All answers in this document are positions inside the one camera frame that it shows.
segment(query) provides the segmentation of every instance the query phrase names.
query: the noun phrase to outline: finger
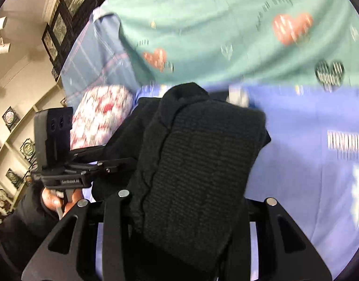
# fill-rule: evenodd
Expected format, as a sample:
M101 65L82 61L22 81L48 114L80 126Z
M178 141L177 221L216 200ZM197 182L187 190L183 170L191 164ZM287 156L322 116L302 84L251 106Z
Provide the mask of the finger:
M79 200L81 200L83 198L84 198L84 196L83 196L82 189L76 189L74 191L74 193L72 194L72 202L73 203L76 203L76 202L78 202Z
M50 190L45 188L41 194L44 205L52 210L56 211L57 207L61 207L61 200L57 196L51 194Z
M64 208L64 215L69 212L69 210L81 199L83 199L82 189L76 189L72 194L72 202L66 204Z

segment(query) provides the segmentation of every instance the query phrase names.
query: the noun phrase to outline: black sleeve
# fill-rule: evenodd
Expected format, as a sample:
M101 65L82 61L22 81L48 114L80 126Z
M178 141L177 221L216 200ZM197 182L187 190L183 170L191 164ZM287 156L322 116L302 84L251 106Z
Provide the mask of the black sleeve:
M17 210L0 224L0 258L19 276L58 221L42 204L42 190L42 183L32 183Z

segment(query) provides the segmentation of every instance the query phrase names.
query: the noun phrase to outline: red and white fabric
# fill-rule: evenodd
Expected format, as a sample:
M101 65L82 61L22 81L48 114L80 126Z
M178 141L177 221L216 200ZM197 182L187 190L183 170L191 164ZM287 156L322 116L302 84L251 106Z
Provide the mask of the red and white fabric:
M88 90L72 119L70 148L106 144L130 114L133 95L120 85Z

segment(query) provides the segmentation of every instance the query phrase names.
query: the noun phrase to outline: metal screw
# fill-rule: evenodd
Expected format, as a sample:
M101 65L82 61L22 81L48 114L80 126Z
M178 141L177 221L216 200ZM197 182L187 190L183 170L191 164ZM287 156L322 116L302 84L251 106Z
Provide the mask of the metal screw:
M119 192L118 192L118 195L120 196L120 197L126 197L126 196L128 196L130 194L130 191L128 191L128 190L120 190Z
M78 201L78 206L79 207L85 207L88 205L88 201L86 199L81 199Z
M276 206L277 205L277 201L276 199L272 198L272 197L269 197L267 199L267 204L270 205L270 206Z

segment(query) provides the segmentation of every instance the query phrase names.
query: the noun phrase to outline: black knit fabric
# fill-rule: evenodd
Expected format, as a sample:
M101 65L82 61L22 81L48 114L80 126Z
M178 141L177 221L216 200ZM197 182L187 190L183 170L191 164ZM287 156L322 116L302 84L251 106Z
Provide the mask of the black knit fabric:
M183 280L193 270L205 280L214 273L245 210L248 175L267 136L261 111L210 100L195 84L165 94L129 187L136 254L146 268L135 269L142 274L136 279ZM157 271L159 277L149 276Z

